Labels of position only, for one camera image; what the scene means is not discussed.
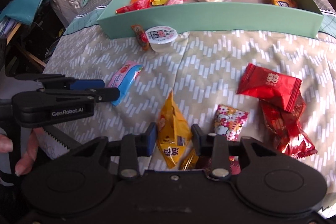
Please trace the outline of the person's left hand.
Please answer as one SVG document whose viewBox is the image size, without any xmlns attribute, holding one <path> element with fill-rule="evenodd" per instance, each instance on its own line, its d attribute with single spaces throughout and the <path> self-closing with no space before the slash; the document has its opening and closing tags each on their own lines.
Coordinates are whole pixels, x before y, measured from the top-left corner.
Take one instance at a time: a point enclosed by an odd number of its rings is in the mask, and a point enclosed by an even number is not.
<svg viewBox="0 0 336 224">
<path fill-rule="evenodd" d="M 44 128 L 33 128 L 29 136 L 25 136 L 19 141 L 19 159 L 15 162 L 14 173 L 17 177 L 28 174 L 36 161 L 39 147 L 38 135 L 44 134 Z M 1 128 L 1 154 L 14 151 L 13 141 L 7 136 L 4 129 Z"/>
</svg>

